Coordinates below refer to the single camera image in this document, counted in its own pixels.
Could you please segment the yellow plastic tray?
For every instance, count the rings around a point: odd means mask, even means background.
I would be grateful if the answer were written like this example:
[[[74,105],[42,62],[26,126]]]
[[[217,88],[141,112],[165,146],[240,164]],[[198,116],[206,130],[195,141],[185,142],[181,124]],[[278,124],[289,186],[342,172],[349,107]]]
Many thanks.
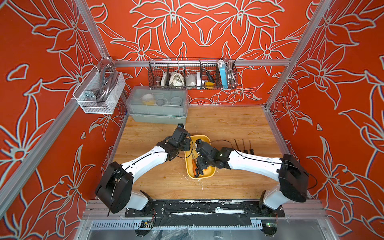
[[[186,164],[187,175],[193,180],[210,178],[216,172],[215,167],[207,167],[205,169],[202,169],[202,174],[200,174],[200,176],[198,178],[194,178],[192,159],[195,159],[197,162],[197,157],[199,156],[199,154],[196,152],[196,147],[197,147],[196,140],[198,140],[198,139],[201,139],[203,142],[211,144],[211,140],[206,135],[192,135],[191,136],[190,151],[185,152],[185,164]]]

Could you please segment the orange black screwdriver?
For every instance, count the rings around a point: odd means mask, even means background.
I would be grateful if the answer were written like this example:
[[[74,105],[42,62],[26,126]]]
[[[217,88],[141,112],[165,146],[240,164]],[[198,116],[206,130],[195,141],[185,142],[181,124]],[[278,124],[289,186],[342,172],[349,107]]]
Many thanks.
[[[194,178],[198,178],[200,176],[200,173],[199,173],[199,168],[197,166],[197,162],[195,159],[192,159],[192,164],[193,164],[193,175],[194,175]]]

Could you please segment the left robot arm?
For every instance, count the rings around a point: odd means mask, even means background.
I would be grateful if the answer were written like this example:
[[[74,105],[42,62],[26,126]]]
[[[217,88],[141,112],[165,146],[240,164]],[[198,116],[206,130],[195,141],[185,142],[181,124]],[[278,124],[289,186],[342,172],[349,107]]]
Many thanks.
[[[142,156],[123,164],[110,163],[95,194],[113,214],[123,209],[144,211],[152,199],[142,191],[133,191],[135,181],[156,166],[172,161],[180,152],[190,150],[191,135],[183,124],[178,124],[171,136],[158,142]]]

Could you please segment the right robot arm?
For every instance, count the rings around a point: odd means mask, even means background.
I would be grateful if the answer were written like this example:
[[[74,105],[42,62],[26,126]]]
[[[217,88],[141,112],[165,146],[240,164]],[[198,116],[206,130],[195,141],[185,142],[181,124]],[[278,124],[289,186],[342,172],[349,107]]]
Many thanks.
[[[195,141],[198,153],[197,165],[201,169],[242,170],[268,177],[277,185],[264,191],[258,208],[264,212],[277,210],[286,202],[306,202],[308,195],[309,173],[292,155],[282,158],[267,158],[239,152],[223,147],[218,150],[201,139]]]

